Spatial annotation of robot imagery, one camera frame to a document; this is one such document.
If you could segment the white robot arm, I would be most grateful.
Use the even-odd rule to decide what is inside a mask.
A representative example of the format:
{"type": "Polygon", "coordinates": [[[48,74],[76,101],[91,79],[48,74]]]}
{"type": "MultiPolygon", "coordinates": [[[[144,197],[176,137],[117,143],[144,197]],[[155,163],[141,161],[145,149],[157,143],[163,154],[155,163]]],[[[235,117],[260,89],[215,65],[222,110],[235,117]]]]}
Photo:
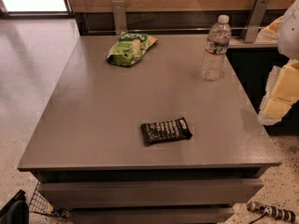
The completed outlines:
{"type": "Polygon", "coordinates": [[[279,22],[278,52],[289,61],[282,67],[274,65],[269,73],[258,113],[258,120],[266,126],[280,122],[299,101],[299,0],[279,22]]]}

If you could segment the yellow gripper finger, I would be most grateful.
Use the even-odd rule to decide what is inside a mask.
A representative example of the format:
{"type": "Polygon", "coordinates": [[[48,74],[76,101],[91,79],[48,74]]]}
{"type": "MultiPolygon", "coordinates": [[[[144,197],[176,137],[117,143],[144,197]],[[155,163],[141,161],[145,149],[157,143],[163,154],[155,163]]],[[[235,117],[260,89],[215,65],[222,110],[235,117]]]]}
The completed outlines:
{"type": "Polygon", "coordinates": [[[282,21],[282,17],[279,17],[272,21],[269,25],[264,27],[259,33],[258,37],[260,38],[266,38],[270,40],[277,40],[278,39],[278,31],[279,26],[282,21]]]}
{"type": "Polygon", "coordinates": [[[299,61],[289,59],[282,67],[274,65],[269,73],[258,120],[262,125],[274,125],[280,122],[298,101],[299,61]]]}

